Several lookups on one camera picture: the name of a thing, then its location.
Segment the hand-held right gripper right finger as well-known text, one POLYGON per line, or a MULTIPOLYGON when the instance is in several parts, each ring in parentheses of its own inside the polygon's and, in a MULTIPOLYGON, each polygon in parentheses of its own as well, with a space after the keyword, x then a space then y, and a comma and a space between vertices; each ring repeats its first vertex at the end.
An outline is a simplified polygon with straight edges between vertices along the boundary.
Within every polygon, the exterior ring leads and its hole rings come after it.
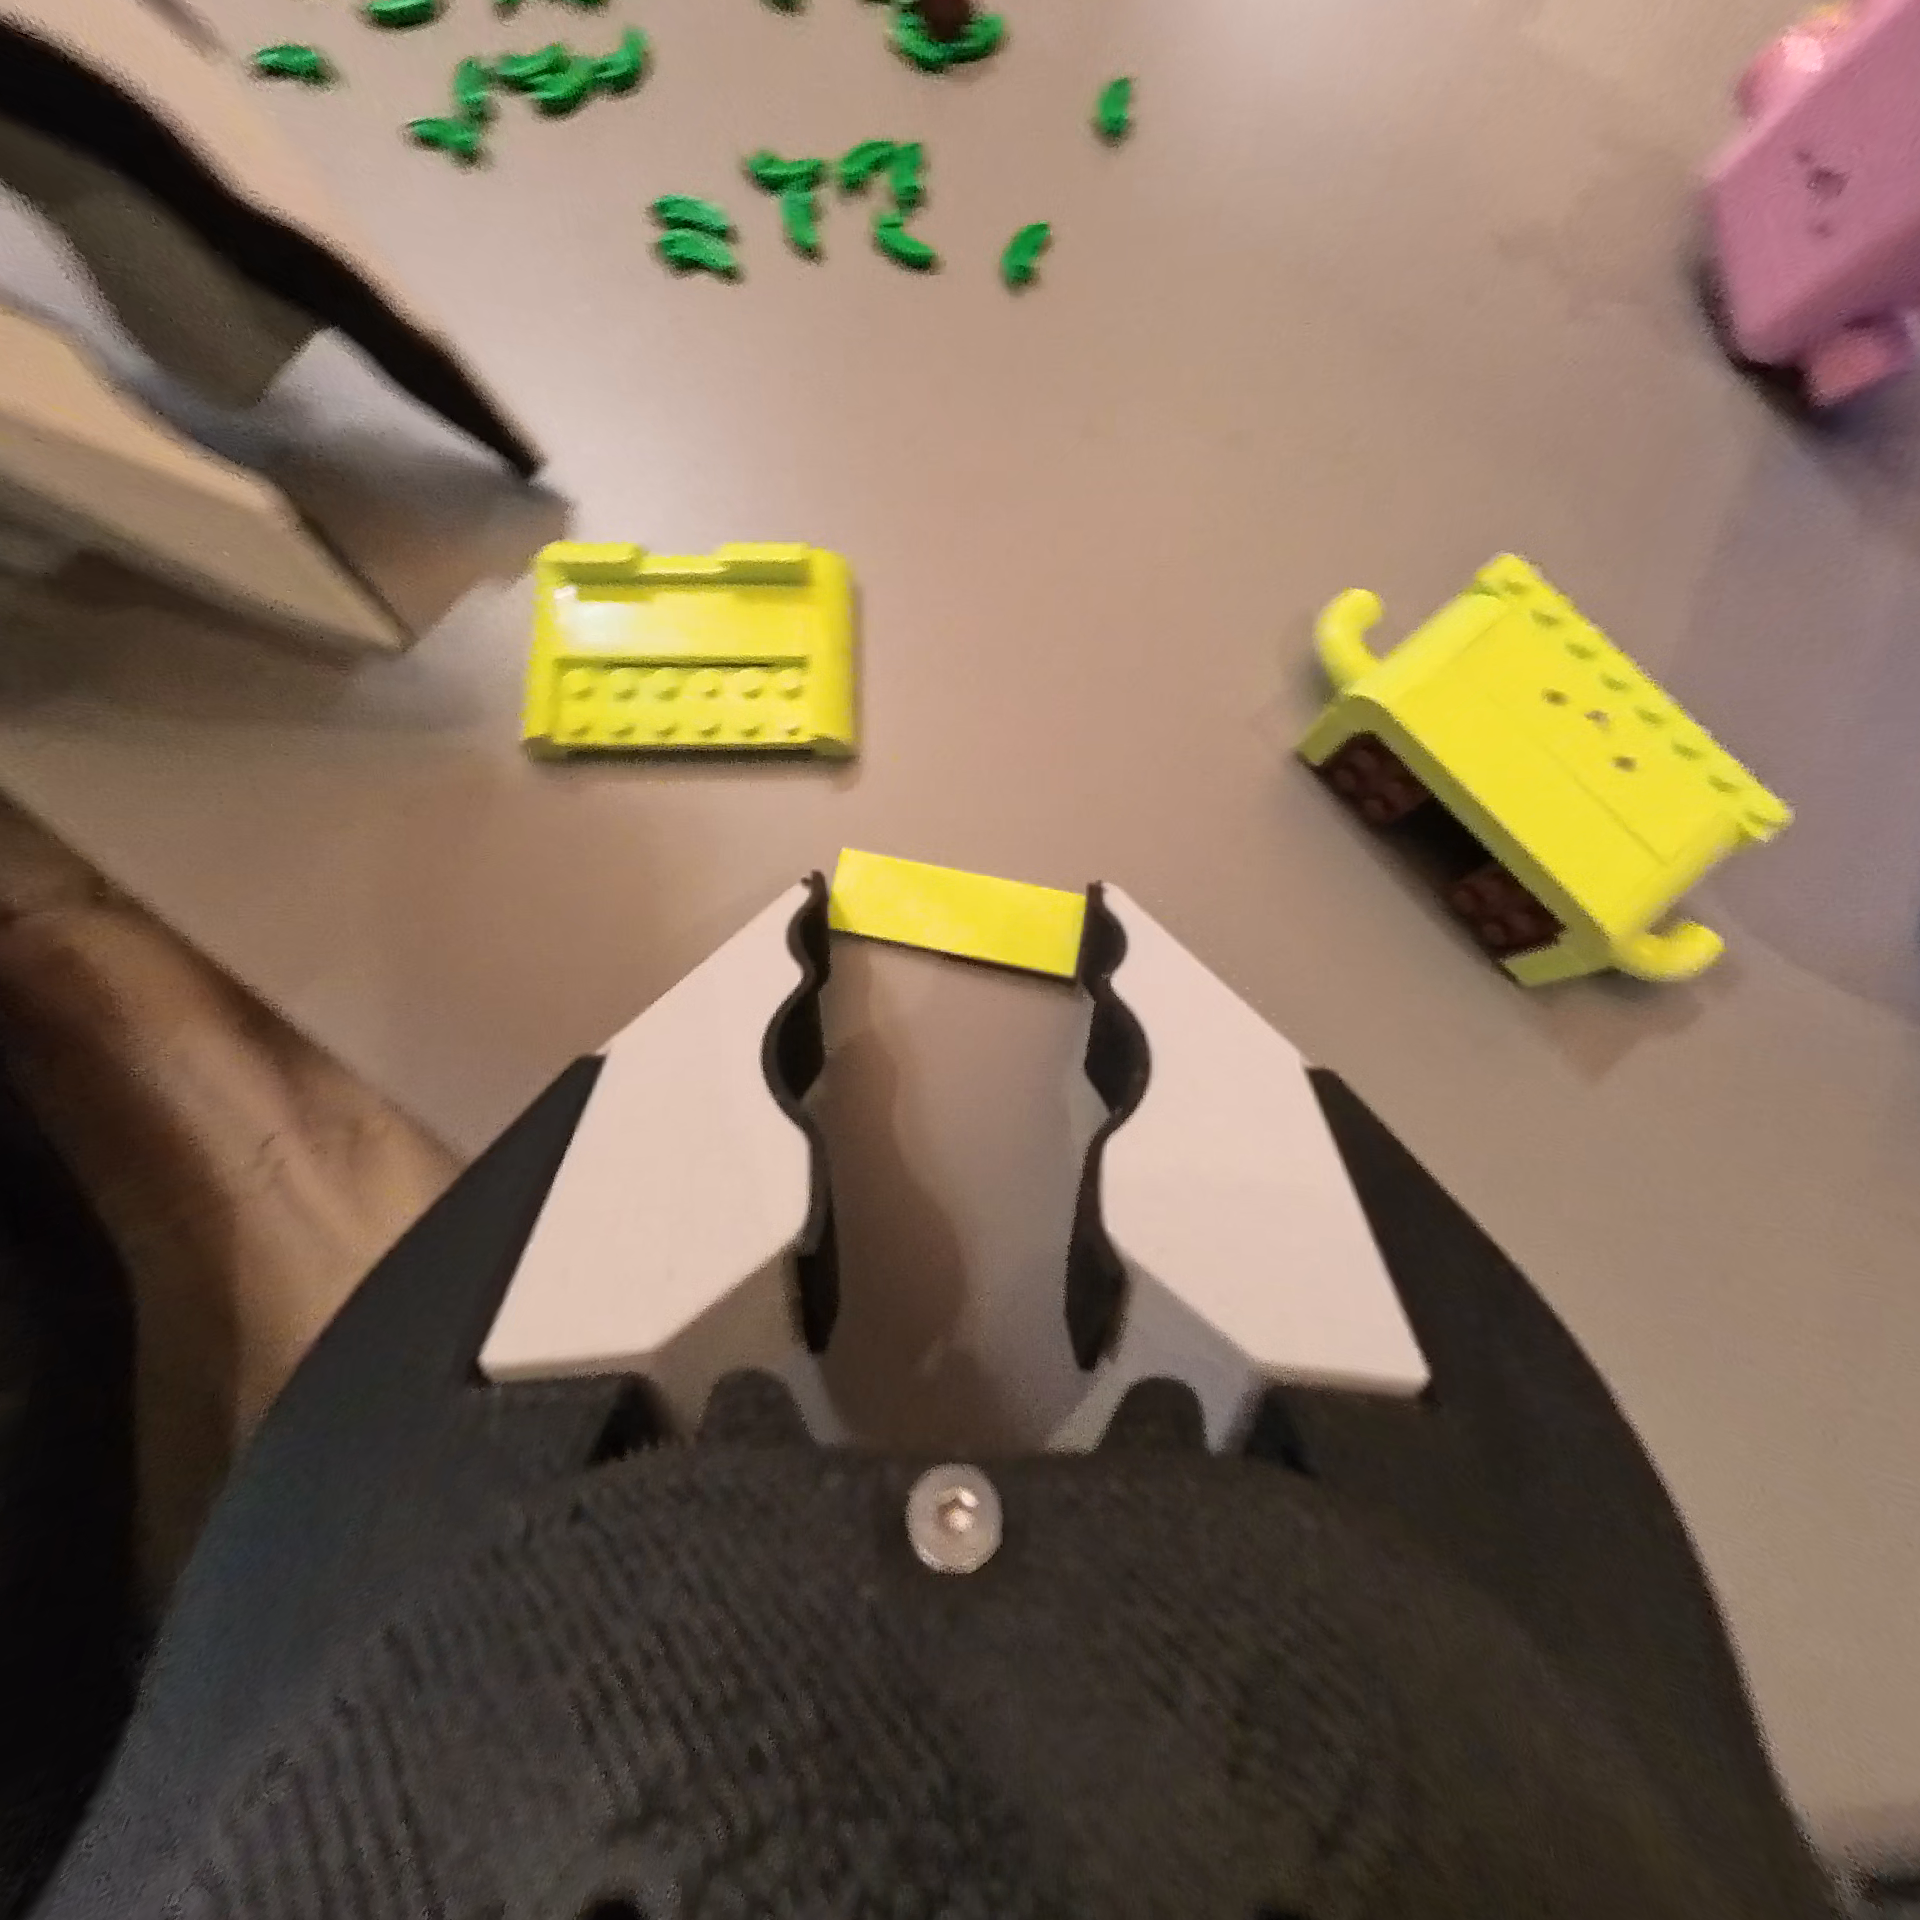
POLYGON ((1203 1451, 1240 1451, 1287 1381, 1414 1400, 1428 1354, 1306 1055, 1104 881, 1080 984, 1101 1125, 1064 1238, 1064 1451, 1149 1379, 1199 1400, 1203 1451))

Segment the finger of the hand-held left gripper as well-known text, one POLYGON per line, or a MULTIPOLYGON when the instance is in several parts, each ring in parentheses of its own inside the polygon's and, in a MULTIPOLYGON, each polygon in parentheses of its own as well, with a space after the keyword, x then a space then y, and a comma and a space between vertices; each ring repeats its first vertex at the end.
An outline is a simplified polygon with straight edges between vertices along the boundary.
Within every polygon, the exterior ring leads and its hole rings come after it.
POLYGON ((0 6, 4 121, 102 161, 176 211, 269 299, 343 333, 420 412, 493 449, 521 479, 544 449, 471 373, 444 323, 362 245, 315 167, 248 83, 158 6, 0 6))
POLYGON ((0 309, 4 578, 114 562, 198 608, 329 653, 399 657, 405 615, 295 513, 193 443, 52 323, 0 309))

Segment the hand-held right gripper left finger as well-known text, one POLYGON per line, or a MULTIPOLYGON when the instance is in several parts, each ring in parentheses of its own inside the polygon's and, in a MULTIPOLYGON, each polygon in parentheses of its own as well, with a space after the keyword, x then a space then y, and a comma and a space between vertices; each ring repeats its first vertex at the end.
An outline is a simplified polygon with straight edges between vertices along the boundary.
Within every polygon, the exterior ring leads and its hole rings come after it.
POLYGON ((701 1422, 731 1374, 838 1422, 821 1125, 828 877, 793 881, 596 1050, 573 1137, 476 1352, 487 1381, 641 1379, 701 1422))

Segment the medium lime smooth tile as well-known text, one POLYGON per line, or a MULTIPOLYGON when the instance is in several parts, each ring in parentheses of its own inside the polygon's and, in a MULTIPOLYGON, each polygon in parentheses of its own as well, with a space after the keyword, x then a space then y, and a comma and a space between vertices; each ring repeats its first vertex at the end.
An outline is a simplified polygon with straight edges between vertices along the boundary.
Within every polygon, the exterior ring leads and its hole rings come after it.
POLYGON ((1080 978, 1086 890, 841 845, 828 921, 838 937, 951 961, 1080 978))

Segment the long lime curved brick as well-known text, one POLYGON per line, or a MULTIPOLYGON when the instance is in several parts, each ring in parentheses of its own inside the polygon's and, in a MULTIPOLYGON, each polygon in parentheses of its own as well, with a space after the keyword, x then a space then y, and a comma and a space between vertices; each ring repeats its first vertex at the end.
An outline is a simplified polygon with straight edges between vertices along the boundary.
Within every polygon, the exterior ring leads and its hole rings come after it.
POLYGON ((562 595, 537 584, 533 657, 521 691, 521 750, 533 761, 562 754, 562 595))
POLYGON ((812 653, 812 740, 828 761, 856 754, 856 595, 845 567, 821 584, 821 631, 812 653))

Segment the lime two-by-four studded plate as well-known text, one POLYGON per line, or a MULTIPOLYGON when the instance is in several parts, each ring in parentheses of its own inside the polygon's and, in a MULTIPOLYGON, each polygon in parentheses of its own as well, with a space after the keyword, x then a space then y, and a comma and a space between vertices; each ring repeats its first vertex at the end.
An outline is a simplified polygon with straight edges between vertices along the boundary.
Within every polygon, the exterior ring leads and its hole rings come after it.
POLYGON ((550 684, 558 750, 804 750, 812 679, 785 659, 573 659, 550 684))

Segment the large lime smooth tile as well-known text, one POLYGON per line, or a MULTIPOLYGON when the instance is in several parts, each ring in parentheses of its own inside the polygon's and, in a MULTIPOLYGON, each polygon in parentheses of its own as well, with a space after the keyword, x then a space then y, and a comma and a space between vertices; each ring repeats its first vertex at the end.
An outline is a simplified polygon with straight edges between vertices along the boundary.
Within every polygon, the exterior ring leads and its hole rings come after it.
POLYGON ((821 615, 793 584, 567 584, 550 595, 550 636, 567 657, 761 659, 812 657, 821 615))

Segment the beige seat cushion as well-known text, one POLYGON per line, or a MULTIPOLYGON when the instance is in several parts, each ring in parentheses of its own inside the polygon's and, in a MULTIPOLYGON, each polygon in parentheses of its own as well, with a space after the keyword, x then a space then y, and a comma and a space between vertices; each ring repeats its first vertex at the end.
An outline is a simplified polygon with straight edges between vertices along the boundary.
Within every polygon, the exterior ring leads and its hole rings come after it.
POLYGON ((4 1042, 139 1302, 139 1459, 198 1526, 235 1451, 458 1154, 0 808, 4 1042))

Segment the large lime brick assembly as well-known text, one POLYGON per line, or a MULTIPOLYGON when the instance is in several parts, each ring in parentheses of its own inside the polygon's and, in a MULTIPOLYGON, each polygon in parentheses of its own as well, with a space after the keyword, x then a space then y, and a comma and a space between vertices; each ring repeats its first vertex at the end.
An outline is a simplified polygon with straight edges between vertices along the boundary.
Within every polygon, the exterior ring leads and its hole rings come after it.
POLYGON ((1371 830, 1443 855, 1450 921, 1524 989, 1690 984, 1722 937, 1685 896, 1790 803, 1524 560, 1487 560, 1389 653, 1384 600, 1312 615, 1331 706, 1301 765, 1371 830))

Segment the scattered green leaf pieces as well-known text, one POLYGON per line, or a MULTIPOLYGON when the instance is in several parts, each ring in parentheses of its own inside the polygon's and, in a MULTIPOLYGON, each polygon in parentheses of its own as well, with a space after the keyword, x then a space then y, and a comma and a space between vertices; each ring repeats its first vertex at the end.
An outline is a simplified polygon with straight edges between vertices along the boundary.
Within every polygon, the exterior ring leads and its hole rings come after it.
MULTIPOLYGON (((374 31, 420 31, 444 16, 448 6, 437 0, 365 0, 350 6, 350 16, 374 31)), ((1005 41, 1005 13, 975 6, 975 27, 958 41, 924 39, 917 16, 909 0, 867 6, 887 24, 887 41, 901 65, 917 78, 946 78, 964 65, 987 65, 1005 41)), ((399 137, 416 155, 437 155, 458 167, 476 167, 493 155, 493 121, 502 96, 521 96, 544 121, 579 113, 596 96, 628 96, 649 78, 649 31, 643 27, 620 27, 607 49, 586 41, 533 41, 533 49, 502 49, 502 52, 458 52, 448 83, 444 83, 444 110, 437 113, 412 113, 399 137)), ((340 87, 343 65, 313 41, 313 39, 280 39, 248 49, 248 78, 258 83, 295 83, 295 87, 340 87)), ((1138 121, 1138 78, 1110 78, 1095 106, 1086 106, 1086 129, 1101 145, 1120 145, 1138 121)), ((901 274, 933 274, 940 251, 916 231, 924 205, 924 141, 917 137, 864 137, 841 145, 838 156, 804 156, 804 155, 774 155, 756 145, 738 176, 774 205, 780 245, 804 260, 828 258, 828 195, 856 201, 874 195, 867 205, 867 245, 895 260, 901 274)), ((696 195, 696 193, 663 193, 643 205, 649 216, 649 251, 668 274, 701 274, 731 283, 738 266, 738 222, 723 201, 696 195)), ((1002 251, 994 251, 994 283, 1002 287, 1027 287, 1038 280, 1038 260, 1051 251, 1051 222, 1019 222, 1002 251)))

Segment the person's dark clothing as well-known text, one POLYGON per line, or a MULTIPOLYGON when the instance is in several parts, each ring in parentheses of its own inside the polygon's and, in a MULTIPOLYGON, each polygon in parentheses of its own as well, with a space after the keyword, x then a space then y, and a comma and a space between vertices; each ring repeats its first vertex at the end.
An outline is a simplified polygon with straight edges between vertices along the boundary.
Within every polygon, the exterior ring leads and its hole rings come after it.
POLYGON ((0 1915, 52 1874, 143 1667, 133 1275, 0 1077, 0 1915))

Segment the pink toy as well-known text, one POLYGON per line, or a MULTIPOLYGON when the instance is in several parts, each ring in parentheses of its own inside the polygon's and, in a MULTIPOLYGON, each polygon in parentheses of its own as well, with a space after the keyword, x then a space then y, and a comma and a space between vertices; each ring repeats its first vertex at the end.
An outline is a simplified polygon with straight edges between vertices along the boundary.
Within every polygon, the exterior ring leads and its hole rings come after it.
POLYGON ((1920 6, 1816 6, 1738 70, 1706 161, 1706 293, 1747 373, 1837 412, 1915 364, 1920 6))

